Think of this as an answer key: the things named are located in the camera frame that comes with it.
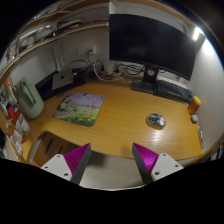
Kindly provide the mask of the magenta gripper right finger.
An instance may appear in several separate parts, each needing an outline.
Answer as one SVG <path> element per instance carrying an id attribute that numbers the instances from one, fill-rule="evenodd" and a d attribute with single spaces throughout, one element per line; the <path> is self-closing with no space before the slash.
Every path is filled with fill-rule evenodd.
<path id="1" fill-rule="evenodd" d="M 182 169 L 182 166 L 167 153 L 154 151 L 134 143 L 132 154 L 144 184 L 149 184 Z"/>

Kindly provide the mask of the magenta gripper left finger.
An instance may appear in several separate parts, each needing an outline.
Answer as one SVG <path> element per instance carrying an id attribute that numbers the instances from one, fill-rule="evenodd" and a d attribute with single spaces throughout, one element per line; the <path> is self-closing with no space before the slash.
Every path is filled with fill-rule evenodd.
<path id="1" fill-rule="evenodd" d="M 56 154 L 42 166 L 42 169 L 79 185 L 91 153 L 91 144 L 88 143 L 66 155 Z"/>

